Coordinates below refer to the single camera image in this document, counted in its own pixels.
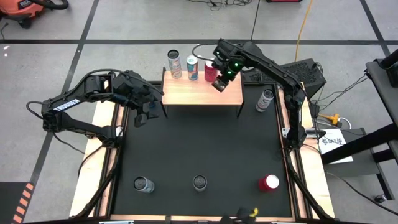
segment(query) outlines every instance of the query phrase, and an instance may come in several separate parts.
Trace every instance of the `silver can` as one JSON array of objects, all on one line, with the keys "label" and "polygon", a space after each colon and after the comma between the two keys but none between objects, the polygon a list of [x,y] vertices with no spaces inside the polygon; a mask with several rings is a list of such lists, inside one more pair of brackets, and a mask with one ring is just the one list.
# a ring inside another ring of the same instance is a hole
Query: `silver can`
[{"label": "silver can", "polygon": [[190,80],[197,80],[198,79],[198,59],[195,56],[189,55],[187,57],[187,68],[188,68],[188,78]]},{"label": "silver can", "polygon": [[155,184],[146,177],[137,177],[134,180],[134,188],[139,192],[151,193],[155,190]]},{"label": "silver can", "polygon": [[169,60],[169,67],[172,73],[173,78],[181,78],[182,70],[181,70],[181,61],[180,61],[180,53],[178,50],[169,50],[167,53],[167,58]]},{"label": "silver can", "polygon": [[274,99],[274,93],[270,90],[262,92],[259,101],[257,102],[256,109],[260,112],[264,112],[270,105],[272,99]]},{"label": "silver can", "polygon": [[196,191],[202,192],[207,187],[207,179],[204,175],[196,175],[192,180],[192,184]]}]

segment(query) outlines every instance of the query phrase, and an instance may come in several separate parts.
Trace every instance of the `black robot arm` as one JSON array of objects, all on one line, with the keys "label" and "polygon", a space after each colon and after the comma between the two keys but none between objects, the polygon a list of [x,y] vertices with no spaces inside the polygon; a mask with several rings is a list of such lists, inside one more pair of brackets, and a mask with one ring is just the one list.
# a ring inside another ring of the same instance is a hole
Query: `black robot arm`
[{"label": "black robot arm", "polygon": [[[109,73],[94,75],[97,72]],[[149,104],[163,95],[158,89],[133,71],[114,69],[95,70],[85,75],[76,87],[59,96],[45,100],[42,104],[43,129],[53,133],[73,131],[88,137],[97,137],[104,147],[117,147],[116,131],[111,126],[98,127],[72,119],[65,110],[83,102],[93,103],[106,100],[128,106],[137,111],[136,127],[150,118]]]},{"label": "black robot arm", "polygon": [[213,86],[218,91],[223,91],[229,81],[233,81],[244,66],[255,67],[269,74],[271,78],[282,85],[290,124],[290,130],[286,137],[287,147],[300,149],[307,136],[301,125],[301,107],[306,94],[300,82],[292,74],[264,56],[260,48],[252,42],[238,46],[220,39],[213,54],[216,56],[213,67],[221,73],[213,82]]}]

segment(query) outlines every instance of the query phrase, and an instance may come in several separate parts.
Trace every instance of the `orange vacuum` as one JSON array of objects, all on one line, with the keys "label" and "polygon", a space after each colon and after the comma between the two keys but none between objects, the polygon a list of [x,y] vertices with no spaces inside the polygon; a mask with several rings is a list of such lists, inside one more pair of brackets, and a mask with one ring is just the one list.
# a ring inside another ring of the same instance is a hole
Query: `orange vacuum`
[{"label": "orange vacuum", "polygon": [[51,0],[0,0],[0,11],[5,19],[17,21],[22,28],[28,29],[32,19],[44,9],[64,10],[69,7],[68,0],[55,4]]}]

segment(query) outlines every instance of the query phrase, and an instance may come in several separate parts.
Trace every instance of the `paper sign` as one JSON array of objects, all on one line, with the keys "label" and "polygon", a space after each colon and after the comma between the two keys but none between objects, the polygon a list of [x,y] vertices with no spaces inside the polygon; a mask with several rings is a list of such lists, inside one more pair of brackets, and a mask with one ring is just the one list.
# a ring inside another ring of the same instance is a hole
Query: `paper sign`
[{"label": "paper sign", "polygon": [[[326,134],[319,139],[319,148],[322,154],[325,154],[329,151],[336,149],[337,147],[340,147],[341,145],[346,144],[346,141],[344,140],[341,130],[326,129],[324,131],[326,131]],[[340,162],[353,162],[353,161],[354,161],[353,158],[349,156],[347,158],[331,162],[330,164],[340,163]]]}]

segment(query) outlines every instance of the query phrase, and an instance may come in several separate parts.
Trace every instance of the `concrete floor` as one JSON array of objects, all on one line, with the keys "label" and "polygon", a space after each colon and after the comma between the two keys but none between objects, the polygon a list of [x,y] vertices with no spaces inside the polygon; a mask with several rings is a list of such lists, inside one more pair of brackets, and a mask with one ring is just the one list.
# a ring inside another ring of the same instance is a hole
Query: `concrete floor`
[{"label": "concrete floor", "polygon": [[[0,132],[2,182],[30,180],[45,132],[40,120],[25,109],[25,103],[59,94],[68,74],[72,77],[71,87],[85,73],[108,67],[133,69],[147,80],[160,80],[162,67],[167,67],[168,50],[177,49],[185,58],[199,40],[220,37],[272,40],[273,44],[259,45],[264,54],[277,63],[288,63],[294,60],[294,41],[286,44],[279,40],[297,38],[310,1],[268,4],[253,0],[244,7],[228,6],[217,12],[206,4],[183,0],[69,2],[68,10],[47,11],[29,30],[21,29],[14,21],[0,21],[0,27],[9,23],[3,31],[6,40],[0,42],[0,99],[5,105],[0,117],[3,127],[7,127]],[[369,7],[376,26],[371,25],[363,4]],[[363,75],[365,63],[383,58],[388,54],[386,49],[398,49],[397,9],[396,0],[314,0],[302,40],[321,41],[303,42],[298,59],[313,58],[322,64],[328,80],[323,96],[353,83]],[[92,23],[86,23],[90,11],[94,17]],[[209,57],[212,48],[205,46],[198,53]],[[85,104],[68,113],[91,122],[94,110],[94,104]],[[369,80],[336,100],[324,113],[338,113],[348,118],[354,128],[364,127],[367,132],[391,123]],[[83,136],[59,136],[77,148],[85,148],[87,140]],[[25,222],[68,218],[81,160],[81,154],[51,141]],[[388,161],[382,167],[398,197],[397,164]],[[398,217],[361,198],[341,181],[327,178],[333,208],[341,220],[398,223]],[[370,197],[382,193],[375,175],[347,180]],[[398,210],[398,201],[383,205]]]}]

